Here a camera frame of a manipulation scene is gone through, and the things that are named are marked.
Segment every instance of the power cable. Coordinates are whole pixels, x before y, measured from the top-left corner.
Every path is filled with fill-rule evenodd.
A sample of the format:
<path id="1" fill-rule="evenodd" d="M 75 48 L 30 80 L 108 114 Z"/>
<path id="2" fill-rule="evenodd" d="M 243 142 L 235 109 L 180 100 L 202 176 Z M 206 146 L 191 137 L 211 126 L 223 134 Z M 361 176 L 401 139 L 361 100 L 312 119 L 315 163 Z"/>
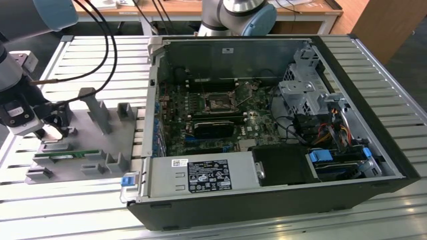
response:
<path id="1" fill-rule="evenodd" d="M 156 4 L 156 0 L 151 0 L 151 1 L 152 1 L 152 4 L 154 4 L 154 7 L 155 7 L 155 9 L 156 9 L 156 11 L 159 13 L 159 16 L 160 16 L 160 19 L 162 19 L 162 22 L 163 22 L 163 25 L 164 25 L 166 34 L 170 35 L 168 26 L 166 24 L 166 20 L 163 18 L 162 13 L 160 13 L 160 10 L 159 10 L 158 4 Z"/>
<path id="2" fill-rule="evenodd" d="M 98 67 L 87 72 L 86 74 L 80 75 L 80 76 L 74 76 L 74 77 L 70 77 L 70 78 L 63 78 L 63 79 L 48 79 L 48 80 L 42 80 L 42 81 L 32 81 L 31 82 L 31 85 L 44 85 L 44 84 L 56 84 L 56 83 L 63 83 L 63 82 L 68 82 L 68 81 L 72 81 L 72 80 L 78 80 L 78 79 L 82 79 L 90 75 L 92 75 L 106 64 L 106 61 L 108 59 L 108 54 L 110 54 L 110 44 L 108 44 L 108 34 L 107 34 L 107 31 L 100 23 L 100 21 L 98 20 L 98 18 L 94 16 L 94 14 L 91 13 L 91 11 L 87 11 L 87 7 L 82 4 L 80 1 L 75 1 L 75 3 L 83 8 L 83 10 L 87 12 L 87 14 L 91 16 L 91 18 L 94 19 L 94 21 L 96 22 L 98 26 L 100 27 L 102 29 L 102 32 L 104 34 L 104 38 L 106 38 L 106 55 L 104 55 L 104 58 L 103 60 L 100 61 Z"/>
<path id="3" fill-rule="evenodd" d="M 166 17 L 167 17 L 167 21 L 168 21 L 168 23 L 171 24 L 171 28 L 172 28 L 172 30 L 174 30 L 174 33 L 176 34 L 176 30 L 175 30 L 175 27 L 174 27 L 174 24 L 172 24 L 172 21 L 171 21 L 168 12 L 167 12 L 166 8 L 163 7 L 162 0 L 158 0 L 158 2 L 159 2 L 159 4 L 160 4 L 160 8 L 162 8 L 162 10 L 163 10 L 163 12 L 164 12 L 164 15 L 166 15 Z"/>
<path id="4" fill-rule="evenodd" d="M 159 30 L 158 30 L 158 28 L 155 27 L 155 25 L 152 24 L 152 22 L 148 21 L 148 18 L 147 18 L 147 16 L 146 16 L 146 14 L 143 13 L 143 10 L 142 10 L 140 6 L 139 6 L 138 3 L 135 2 L 135 0 L 132 0 L 132 2 L 134 2 L 134 4 L 135 4 L 135 7 L 136 7 L 136 9 L 138 9 L 142 17 L 144 18 L 144 20 L 146 20 L 147 23 L 150 24 L 150 27 L 151 27 L 152 32 L 154 32 L 156 35 L 159 35 Z"/>
<path id="5" fill-rule="evenodd" d="M 104 18 L 104 16 L 103 16 L 103 14 L 102 14 L 100 11 L 98 10 L 98 8 L 94 6 L 94 4 L 91 3 L 91 1 L 90 1 L 90 0 L 84 0 L 84 2 L 90 5 L 90 7 L 91 7 L 91 8 L 94 9 L 94 11 L 96 12 L 99 18 L 102 19 L 102 21 L 103 21 L 103 23 L 104 23 L 104 25 L 106 25 L 106 29 L 107 29 L 107 31 L 108 31 L 108 33 L 110 33 L 110 36 L 111 36 L 112 49 L 114 49 L 112 69 L 111 69 L 110 76 L 108 76 L 104 84 L 100 86 L 99 89 L 96 89 L 94 92 L 91 92 L 91 93 L 88 93 L 88 94 L 86 94 L 86 95 L 78 96 L 78 97 L 75 97 L 75 98 L 72 98 L 72 99 L 70 99 L 70 100 L 67 100 L 67 101 L 62 101 L 62 102 L 56 103 L 56 104 L 54 105 L 54 108 L 55 108 L 55 109 L 58 109 L 58 107 L 60 107 L 60 106 L 64 106 L 64 105 L 70 104 L 71 102 L 79 101 L 79 100 L 87 98 L 87 97 L 90 97 L 90 96 L 96 95 L 96 94 L 106 88 L 107 84 L 111 82 L 111 80 L 112 80 L 112 78 L 114 78 L 114 75 L 115 75 L 115 72 L 116 72 L 116 68 L 118 68 L 118 60 L 119 60 L 119 58 L 118 58 L 118 44 L 116 44 L 116 39 L 115 39 L 115 35 L 114 35 L 114 32 L 112 32 L 112 29 L 111 29 L 110 26 L 108 26 L 108 22 L 107 22 L 107 20 L 106 20 L 106 18 Z M 91 11 L 84 7 L 84 5 L 80 5 L 80 7 L 82 7 L 83 10 L 90 14 Z"/>
<path id="6" fill-rule="evenodd" d="M 294 25 L 295 25 L 295 22 L 296 22 L 296 14 L 303 14 L 303 13 L 302 13 L 300 11 L 295 11 L 295 4 L 291 3 L 290 0 L 286 0 L 286 1 L 288 2 L 288 4 L 292 5 L 292 8 L 294 8 L 294 9 L 290 9 L 290 8 L 284 7 L 284 6 L 279 3 L 279 1 L 275 0 L 275 2 L 278 3 L 278 5 L 279 5 L 283 9 L 290 10 L 290 11 L 294 13 L 294 21 L 292 21 L 292 25 L 291 25 L 291 33 L 292 33 L 292 31 L 294 31 Z"/>

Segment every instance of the blue latch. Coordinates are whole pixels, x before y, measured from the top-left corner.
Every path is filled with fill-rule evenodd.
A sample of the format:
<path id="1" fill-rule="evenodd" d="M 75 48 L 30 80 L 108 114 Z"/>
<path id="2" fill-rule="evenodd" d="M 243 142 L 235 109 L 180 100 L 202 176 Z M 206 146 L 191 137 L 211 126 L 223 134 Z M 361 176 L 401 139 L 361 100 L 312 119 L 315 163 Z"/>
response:
<path id="1" fill-rule="evenodd" d="M 334 160 L 330 150 L 325 150 L 325 149 L 314 150 L 308 156 L 312 163 L 327 162 Z"/>
<path id="2" fill-rule="evenodd" d="M 134 176 L 124 176 L 122 178 L 122 187 L 130 187 L 135 185 L 135 177 Z"/>
<path id="3" fill-rule="evenodd" d="M 367 147 L 363 148 L 363 153 L 365 153 L 367 158 L 373 157 L 371 150 Z"/>

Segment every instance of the motherboard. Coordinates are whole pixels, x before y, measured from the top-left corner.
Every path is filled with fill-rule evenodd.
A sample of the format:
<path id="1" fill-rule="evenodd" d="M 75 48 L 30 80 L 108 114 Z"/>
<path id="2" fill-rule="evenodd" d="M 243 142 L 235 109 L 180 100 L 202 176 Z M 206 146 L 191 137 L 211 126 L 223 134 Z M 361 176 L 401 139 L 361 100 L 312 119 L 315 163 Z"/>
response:
<path id="1" fill-rule="evenodd" d="M 166 155 L 246 152 L 280 143 L 272 87 L 259 80 L 208 79 L 160 85 Z"/>

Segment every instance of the white label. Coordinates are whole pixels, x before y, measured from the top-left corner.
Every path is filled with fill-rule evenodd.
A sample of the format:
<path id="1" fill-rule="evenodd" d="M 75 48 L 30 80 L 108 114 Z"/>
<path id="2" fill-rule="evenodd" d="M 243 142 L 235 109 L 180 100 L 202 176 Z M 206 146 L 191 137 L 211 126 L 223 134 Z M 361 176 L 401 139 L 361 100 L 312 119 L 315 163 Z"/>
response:
<path id="1" fill-rule="evenodd" d="M 22 107 L 18 107 L 12 109 L 11 111 L 7 111 L 8 115 L 14 118 L 18 115 L 22 115 L 24 113 L 24 109 Z"/>
<path id="2" fill-rule="evenodd" d="M 232 54 L 235 52 L 235 49 L 234 48 L 223 48 L 222 49 L 222 53 L 223 54 Z"/>
<path id="3" fill-rule="evenodd" d="M 172 167 L 187 167 L 188 159 L 172 159 Z"/>
<path id="4" fill-rule="evenodd" d="M 138 15 L 138 12 L 132 12 L 132 11 L 122 11 L 119 12 L 120 15 Z"/>

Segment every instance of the barcode sticker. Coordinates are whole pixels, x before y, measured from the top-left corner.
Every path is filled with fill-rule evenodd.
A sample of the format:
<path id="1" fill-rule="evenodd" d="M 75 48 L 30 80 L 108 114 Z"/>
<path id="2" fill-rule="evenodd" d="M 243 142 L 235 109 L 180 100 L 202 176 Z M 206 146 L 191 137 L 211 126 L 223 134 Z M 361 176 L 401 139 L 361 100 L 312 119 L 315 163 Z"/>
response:
<path id="1" fill-rule="evenodd" d="M 187 167 L 188 159 L 172 159 L 172 167 Z"/>

